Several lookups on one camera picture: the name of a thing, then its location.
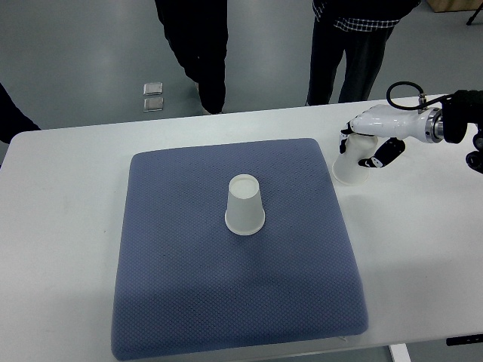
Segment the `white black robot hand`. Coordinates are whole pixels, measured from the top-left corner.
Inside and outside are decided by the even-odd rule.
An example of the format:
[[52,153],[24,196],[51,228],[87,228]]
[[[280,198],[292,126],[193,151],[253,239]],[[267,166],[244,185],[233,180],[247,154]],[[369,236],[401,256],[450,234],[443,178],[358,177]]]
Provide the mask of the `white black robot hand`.
[[423,143],[439,143],[444,139],[442,110],[430,108],[400,110],[376,105],[350,120],[340,132],[339,153],[346,153],[352,135],[386,139],[371,156],[358,159],[358,165],[382,168],[392,163],[405,150],[404,139],[413,137]]

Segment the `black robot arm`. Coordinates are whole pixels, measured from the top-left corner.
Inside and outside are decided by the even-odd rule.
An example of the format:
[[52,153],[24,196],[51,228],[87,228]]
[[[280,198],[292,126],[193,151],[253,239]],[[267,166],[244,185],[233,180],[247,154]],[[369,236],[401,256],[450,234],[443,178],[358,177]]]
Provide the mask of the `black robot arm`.
[[475,124],[477,133],[472,139],[475,151],[466,156],[467,165],[482,173],[482,91],[457,90],[441,101],[443,137],[447,143],[461,143],[468,124]]

